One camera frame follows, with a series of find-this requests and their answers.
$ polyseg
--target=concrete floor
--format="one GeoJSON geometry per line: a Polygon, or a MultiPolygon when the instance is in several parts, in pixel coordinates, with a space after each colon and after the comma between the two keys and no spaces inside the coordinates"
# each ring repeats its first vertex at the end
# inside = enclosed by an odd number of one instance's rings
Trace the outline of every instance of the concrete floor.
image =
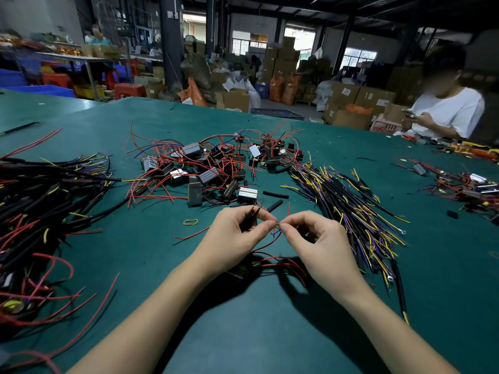
{"type": "Polygon", "coordinates": [[[269,100],[261,100],[262,109],[287,109],[296,112],[303,116],[305,121],[310,121],[310,118],[321,119],[322,112],[316,112],[315,106],[308,106],[302,102],[296,102],[292,106],[281,104],[279,102],[272,102],[269,100]]]}

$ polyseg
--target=orange sack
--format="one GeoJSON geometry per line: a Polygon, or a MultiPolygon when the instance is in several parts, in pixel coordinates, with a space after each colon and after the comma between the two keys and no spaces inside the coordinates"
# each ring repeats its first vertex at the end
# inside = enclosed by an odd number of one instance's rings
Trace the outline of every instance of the orange sack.
{"type": "Polygon", "coordinates": [[[281,103],[288,106],[293,105],[294,99],[296,98],[296,93],[298,93],[300,78],[301,75],[291,75],[286,79],[286,88],[284,89],[281,103]]]}
{"type": "Polygon", "coordinates": [[[271,86],[268,91],[268,99],[274,102],[280,102],[283,95],[284,79],[282,77],[274,76],[271,80],[271,86]]]}
{"type": "Polygon", "coordinates": [[[347,112],[356,112],[357,114],[363,114],[363,115],[371,115],[373,113],[373,108],[363,108],[362,106],[359,105],[353,105],[353,104],[348,104],[345,105],[345,110],[347,112]]]}
{"type": "Polygon", "coordinates": [[[193,105],[208,107],[208,104],[206,103],[206,100],[201,94],[201,92],[199,91],[199,88],[196,85],[194,79],[190,77],[187,81],[189,82],[189,87],[177,93],[180,97],[180,101],[184,102],[185,100],[190,98],[192,100],[193,105]]]}

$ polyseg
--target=yellow plastic bin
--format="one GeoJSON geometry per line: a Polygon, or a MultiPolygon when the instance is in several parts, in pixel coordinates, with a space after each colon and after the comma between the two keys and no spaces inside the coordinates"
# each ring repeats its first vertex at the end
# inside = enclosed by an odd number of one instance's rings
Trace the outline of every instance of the yellow plastic bin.
{"type": "MultiPolygon", "coordinates": [[[[97,89],[97,94],[99,95],[99,98],[104,98],[104,88],[102,86],[100,86],[100,85],[96,85],[95,88],[97,89]]],[[[91,87],[90,84],[86,84],[86,85],[75,85],[74,86],[74,91],[80,97],[89,98],[89,99],[92,99],[92,100],[94,98],[92,87],[91,87]]]]}

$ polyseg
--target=right hand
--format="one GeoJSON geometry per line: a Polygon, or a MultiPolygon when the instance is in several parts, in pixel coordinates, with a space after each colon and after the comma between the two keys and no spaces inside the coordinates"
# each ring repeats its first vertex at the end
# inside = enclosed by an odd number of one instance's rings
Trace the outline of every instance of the right hand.
{"type": "Polygon", "coordinates": [[[286,217],[279,226],[312,278],[336,301],[342,303],[369,290],[353,257],[345,228],[338,222],[303,211],[286,217]],[[308,228],[309,236],[319,238],[315,244],[300,235],[296,230],[300,226],[308,228]]]}

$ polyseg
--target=white t-shirt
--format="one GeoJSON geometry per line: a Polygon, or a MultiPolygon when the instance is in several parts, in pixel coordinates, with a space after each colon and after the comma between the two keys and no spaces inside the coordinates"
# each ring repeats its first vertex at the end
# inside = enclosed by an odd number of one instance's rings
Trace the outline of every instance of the white t-shirt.
{"type": "MultiPolygon", "coordinates": [[[[464,88],[455,96],[444,99],[424,93],[410,110],[418,116],[427,112],[437,125],[452,127],[460,137],[469,138],[484,108],[482,95],[475,89],[464,88]]],[[[425,137],[441,138],[436,132],[416,123],[412,124],[410,131],[425,137]]]]}

